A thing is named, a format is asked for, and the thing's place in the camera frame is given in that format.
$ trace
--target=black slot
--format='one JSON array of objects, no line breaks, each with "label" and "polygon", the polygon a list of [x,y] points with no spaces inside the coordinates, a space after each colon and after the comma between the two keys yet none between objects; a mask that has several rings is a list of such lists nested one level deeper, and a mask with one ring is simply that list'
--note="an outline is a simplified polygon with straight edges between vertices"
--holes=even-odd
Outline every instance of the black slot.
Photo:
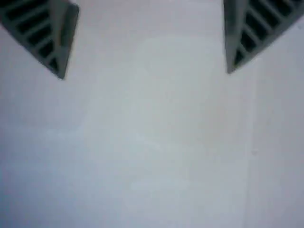
[{"label": "black slot", "polygon": [[52,61],[49,63],[49,65],[51,66],[51,68],[53,68],[56,72],[58,72],[58,63],[57,60],[54,58],[52,59]]},{"label": "black slot", "polygon": [[50,36],[52,33],[52,29],[50,25],[47,25],[46,27],[38,30],[35,32],[32,36],[28,38],[29,43],[32,45],[38,44],[40,41],[42,41],[44,38]]},{"label": "black slot", "polygon": [[241,38],[241,44],[244,46],[244,48],[248,51],[251,52],[255,47],[256,44],[255,42],[252,40],[252,38],[243,31],[242,33],[242,38]]},{"label": "black slot", "polygon": [[244,55],[237,50],[236,58],[234,60],[234,65],[237,66],[244,59]]},{"label": "black slot", "polygon": [[49,56],[54,51],[54,45],[53,41],[48,42],[42,49],[39,50],[39,54],[43,57],[46,58]]},{"label": "black slot", "polygon": [[23,22],[22,24],[18,25],[18,30],[21,34],[24,34],[31,28],[33,28],[33,27],[39,25],[40,23],[42,23],[43,21],[45,21],[47,18],[49,18],[49,13],[46,10],[34,17],[31,17],[30,19]]},{"label": "black slot", "polygon": [[10,20],[15,20],[27,13],[29,13],[30,11],[34,10],[35,8],[45,4],[47,2],[47,0],[33,0],[33,1],[29,1],[15,9],[12,9],[11,11],[9,11],[7,13],[7,17]]},{"label": "black slot", "polygon": [[261,41],[265,39],[267,36],[266,29],[250,13],[246,16],[246,23],[252,28]]},{"label": "black slot", "polygon": [[6,7],[9,6],[11,4],[14,4],[15,2],[20,1],[20,0],[1,0],[0,1],[0,7]]},{"label": "black slot", "polygon": [[265,6],[263,6],[259,0],[250,0],[250,5],[262,16],[263,19],[265,19],[265,21],[272,28],[275,28],[279,24],[278,19],[272,15],[272,13],[267,8],[265,8]]},{"label": "black slot", "polygon": [[291,13],[291,8],[283,0],[268,0],[268,1],[283,16],[287,17]]}]

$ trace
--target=white surface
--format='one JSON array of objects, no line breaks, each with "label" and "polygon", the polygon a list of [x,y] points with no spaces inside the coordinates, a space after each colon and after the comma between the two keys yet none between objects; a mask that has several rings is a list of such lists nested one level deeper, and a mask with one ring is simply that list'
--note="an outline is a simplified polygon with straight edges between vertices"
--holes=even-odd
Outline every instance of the white surface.
[{"label": "white surface", "polygon": [[65,82],[0,31],[3,227],[303,224],[303,80],[279,45],[228,76],[220,1],[78,2]]}]

